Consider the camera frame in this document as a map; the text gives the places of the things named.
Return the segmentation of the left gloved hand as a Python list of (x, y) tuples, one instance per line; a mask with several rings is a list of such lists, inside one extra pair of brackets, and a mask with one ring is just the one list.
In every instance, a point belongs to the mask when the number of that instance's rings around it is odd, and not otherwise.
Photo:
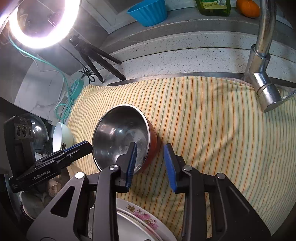
[(35, 220), (70, 178), (79, 171), (81, 170), (75, 165), (70, 165), (64, 168), (61, 174), (42, 183), (37, 188), (30, 191), (22, 191), (19, 197), (24, 214)]

